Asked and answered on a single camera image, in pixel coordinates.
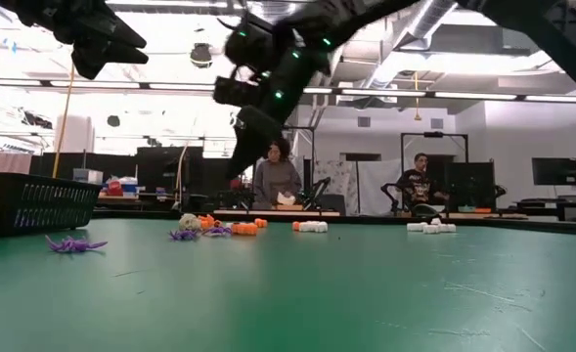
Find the yellow pole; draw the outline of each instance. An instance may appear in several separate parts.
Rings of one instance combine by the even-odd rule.
[[[416,71],[416,73],[414,73],[414,88],[416,90],[418,90],[418,72],[417,71]],[[422,120],[420,112],[419,112],[420,103],[421,103],[421,99],[416,98],[416,116],[414,116],[415,121],[421,121]]]
[[[57,178],[57,168],[60,164],[60,150],[62,149],[62,142],[64,141],[64,134],[66,133],[66,119],[68,118],[68,106],[70,105],[70,95],[72,94],[72,84],[74,83],[74,64],[70,68],[70,84],[66,92],[66,106],[64,107],[64,117],[62,118],[62,131],[60,131],[60,138],[57,141],[57,149],[55,150],[55,162],[53,163],[53,178]]]

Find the dark hair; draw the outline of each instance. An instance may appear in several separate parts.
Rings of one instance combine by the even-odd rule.
[[[289,157],[289,151],[290,151],[290,146],[289,146],[289,142],[287,139],[281,137],[277,140],[274,140],[268,150],[270,150],[270,148],[272,148],[272,146],[277,146],[277,148],[279,149],[279,153],[281,154],[281,156],[279,156],[279,160],[280,161],[286,161],[288,160]]]
[[[418,159],[421,158],[421,157],[423,157],[423,156],[426,157],[426,158],[428,158],[428,156],[426,156],[425,153],[418,153],[418,154],[416,154],[416,156],[414,156],[414,162],[418,161]]]

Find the woman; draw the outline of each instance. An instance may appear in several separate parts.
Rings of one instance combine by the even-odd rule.
[[[253,208],[269,209],[277,204],[279,193],[291,197],[300,191],[300,177],[288,156],[289,142],[286,139],[278,139],[270,145],[266,160],[255,171]]]

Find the orange toy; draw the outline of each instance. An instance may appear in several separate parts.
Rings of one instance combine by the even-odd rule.
[[[268,220],[255,219],[255,225],[260,229],[267,228],[268,227]]]
[[[257,236],[257,225],[255,224],[233,224],[231,232],[234,235]]]
[[[213,227],[222,225],[222,223],[220,221],[215,220],[213,218],[213,216],[211,216],[211,215],[199,216],[199,220],[200,220],[200,227],[203,230],[208,230],[208,229],[211,229]]]

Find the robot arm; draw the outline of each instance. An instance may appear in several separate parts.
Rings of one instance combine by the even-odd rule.
[[[254,75],[249,82],[219,77],[214,100],[243,107],[236,124],[238,143],[227,177],[259,159],[298,104],[303,89],[320,71],[329,72],[327,54],[362,26],[419,0],[318,0],[274,26],[246,14],[226,44],[225,54]],[[456,0],[502,27],[527,34],[576,82],[576,10],[566,0]]]
[[[26,26],[40,25],[73,46],[77,72],[94,79],[106,63],[145,64],[147,42],[121,20],[104,0],[0,0]]]

